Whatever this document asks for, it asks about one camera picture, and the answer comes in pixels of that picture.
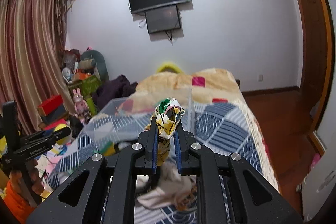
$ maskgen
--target baseboard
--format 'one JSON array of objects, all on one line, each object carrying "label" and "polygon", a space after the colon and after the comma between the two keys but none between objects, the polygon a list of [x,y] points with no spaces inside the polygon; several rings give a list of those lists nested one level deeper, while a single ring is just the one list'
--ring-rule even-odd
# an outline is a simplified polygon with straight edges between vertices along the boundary
[{"label": "baseboard", "polygon": [[246,97],[246,96],[272,94],[272,93],[279,93],[279,92],[293,91],[293,90],[299,91],[300,88],[298,86],[285,86],[283,88],[275,88],[275,89],[243,91],[242,94],[244,97]]},{"label": "baseboard", "polygon": [[311,144],[314,146],[315,151],[318,152],[320,156],[323,156],[326,149],[321,143],[320,139],[316,136],[315,131],[308,133],[308,139],[310,140]]}]

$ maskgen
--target blue gripper pad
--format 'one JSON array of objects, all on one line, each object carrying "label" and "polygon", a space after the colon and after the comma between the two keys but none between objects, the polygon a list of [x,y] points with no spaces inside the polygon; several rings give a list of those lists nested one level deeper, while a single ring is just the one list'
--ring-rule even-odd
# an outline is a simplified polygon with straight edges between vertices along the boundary
[{"label": "blue gripper pad", "polygon": [[153,173],[155,174],[156,172],[156,167],[158,163],[158,148],[159,148],[159,143],[158,143],[158,130],[156,128],[155,130],[155,136],[154,136],[154,144],[153,144],[153,155],[152,155],[152,170]]},{"label": "blue gripper pad", "polygon": [[178,169],[178,173],[181,174],[181,170],[182,170],[181,147],[180,147],[179,135],[177,131],[175,131],[175,134],[174,134],[174,145],[175,145],[176,166]]}]

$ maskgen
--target black box below television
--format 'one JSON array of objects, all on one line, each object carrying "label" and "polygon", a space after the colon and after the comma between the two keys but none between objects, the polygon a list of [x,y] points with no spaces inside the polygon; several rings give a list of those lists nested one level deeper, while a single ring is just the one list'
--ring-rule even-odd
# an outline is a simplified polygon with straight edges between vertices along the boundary
[{"label": "black box below television", "polygon": [[181,28],[179,10],[176,5],[145,12],[148,33],[170,31]]}]

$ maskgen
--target wooden floor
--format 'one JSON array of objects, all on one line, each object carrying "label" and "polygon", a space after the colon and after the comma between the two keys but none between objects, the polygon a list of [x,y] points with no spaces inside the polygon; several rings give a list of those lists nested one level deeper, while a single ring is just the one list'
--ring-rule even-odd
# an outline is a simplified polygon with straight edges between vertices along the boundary
[{"label": "wooden floor", "polygon": [[312,123],[298,91],[254,95],[245,100],[256,116],[282,195],[302,214],[300,195],[295,192],[309,172],[315,150],[307,139]]}]

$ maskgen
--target pink bunny toy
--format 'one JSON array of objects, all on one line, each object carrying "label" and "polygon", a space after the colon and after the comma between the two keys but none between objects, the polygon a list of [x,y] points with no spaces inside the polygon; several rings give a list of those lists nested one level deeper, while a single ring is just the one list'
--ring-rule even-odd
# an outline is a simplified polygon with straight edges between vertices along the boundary
[{"label": "pink bunny toy", "polygon": [[83,100],[83,95],[81,94],[81,90],[78,88],[73,90],[73,101],[75,102],[75,111],[77,114],[75,116],[78,118],[79,116],[83,117],[85,112],[89,111],[87,103]]}]

